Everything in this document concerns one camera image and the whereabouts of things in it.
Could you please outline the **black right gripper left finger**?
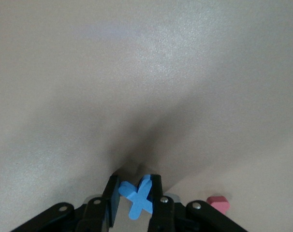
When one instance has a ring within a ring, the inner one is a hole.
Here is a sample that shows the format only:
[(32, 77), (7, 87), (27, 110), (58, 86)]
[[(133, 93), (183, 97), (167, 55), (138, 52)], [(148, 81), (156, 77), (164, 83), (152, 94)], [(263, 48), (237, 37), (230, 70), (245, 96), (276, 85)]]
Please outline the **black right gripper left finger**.
[(87, 203), (76, 232), (107, 232), (113, 227), (120, 201), (118, 188), (119, 177), (110, 176), (102, 195)]

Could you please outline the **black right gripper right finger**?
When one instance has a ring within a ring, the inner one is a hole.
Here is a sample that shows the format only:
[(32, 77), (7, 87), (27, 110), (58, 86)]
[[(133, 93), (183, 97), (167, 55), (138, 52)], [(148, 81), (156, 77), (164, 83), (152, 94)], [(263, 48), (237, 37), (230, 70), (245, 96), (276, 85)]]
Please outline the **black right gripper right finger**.
[(161, 176), (151, 175), (152, 187), (150, 197), (152, 201), (152, 216), (148, 225), (148, 232), (175, 232), (174, 212), (175, 203), (171, 197), (164, 196)]

